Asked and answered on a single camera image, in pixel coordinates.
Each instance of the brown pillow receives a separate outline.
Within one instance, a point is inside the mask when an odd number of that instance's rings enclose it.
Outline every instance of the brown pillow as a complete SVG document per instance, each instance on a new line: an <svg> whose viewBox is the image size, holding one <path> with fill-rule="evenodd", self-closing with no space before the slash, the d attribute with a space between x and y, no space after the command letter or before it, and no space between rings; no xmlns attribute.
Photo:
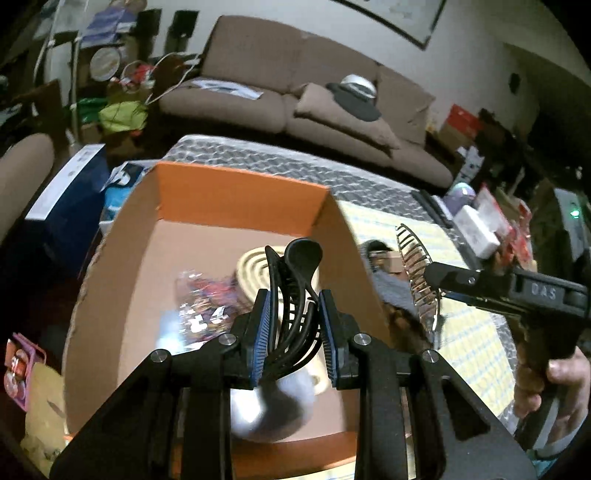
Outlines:
<svg viewBox="0 0 591 480"><path fill-rule="evenodd" d="M401 147L398 138L383 118L375 122L355 118L335 102L332 92L315 83L305 86L300 101L295 106L294 116L314 120L387 153L390 149L397 150Z"/></svg>

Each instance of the yellow checkered cloth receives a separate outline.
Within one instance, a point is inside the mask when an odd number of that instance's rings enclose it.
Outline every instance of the yellow checkered cloth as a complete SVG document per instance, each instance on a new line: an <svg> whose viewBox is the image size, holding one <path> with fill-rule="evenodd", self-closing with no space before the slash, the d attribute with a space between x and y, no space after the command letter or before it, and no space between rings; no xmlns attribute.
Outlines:
<svg viewBox="0 0 591 480"><path fill-rule="evenodd" d="M339 202L339 206L358 244L375 239L397 250L396 228L404 223L421 239L433 261L466 268L453 242L438 225L349 202ZM515 379L491 316L450 299L443 299L441 313L446 321L439 352L499 416L513 399Z"/></svg>

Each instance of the beige chair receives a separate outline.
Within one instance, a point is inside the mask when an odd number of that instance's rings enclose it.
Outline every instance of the beige chair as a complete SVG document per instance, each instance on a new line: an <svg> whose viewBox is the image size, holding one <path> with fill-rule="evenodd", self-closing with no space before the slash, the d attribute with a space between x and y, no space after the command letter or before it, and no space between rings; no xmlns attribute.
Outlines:
<svg viewBox="0 0 591 480"><path fill-rule="evenodd" d="M54 159L46 134L26 137L0 158L0 244L44 184Z"/></svg>

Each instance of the plastic bag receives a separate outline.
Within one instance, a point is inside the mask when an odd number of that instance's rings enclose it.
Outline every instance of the plastic bag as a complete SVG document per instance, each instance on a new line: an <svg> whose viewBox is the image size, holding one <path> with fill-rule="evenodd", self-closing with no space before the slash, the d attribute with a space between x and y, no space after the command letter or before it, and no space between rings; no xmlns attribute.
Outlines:
<svg viewBox="0 0 591 480"><path fill-rule="evenodd" d="M231 279L216 281L186 271L177 279L176 293L180 334L188 349L229 332L240 314Z"/></svg>

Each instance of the pink basket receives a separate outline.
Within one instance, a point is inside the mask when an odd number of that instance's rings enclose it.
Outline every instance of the pink basket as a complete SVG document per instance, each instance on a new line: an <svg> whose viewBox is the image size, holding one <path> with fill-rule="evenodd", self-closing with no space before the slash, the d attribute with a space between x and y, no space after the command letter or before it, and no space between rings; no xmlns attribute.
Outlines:
<svg viewBox="0 0 591 480"><path fill-rule="evenodd" d="M33 371L33 365L37 362L41 362L45 364L47 360L47 354L45 350L40 348L38 345L35 345L32 341L27 339L25 336L21 335L20 333L13 333L12 338L16 340L18 343L21 344L22 349L25 350L29 357L29 361L27 362L27 373L25 376L25 398L24 400L20 400L19 398L13 398L16 404L21 407L24 411L28 410L29 407L29 379L31 377L31 372Z"/></svg>

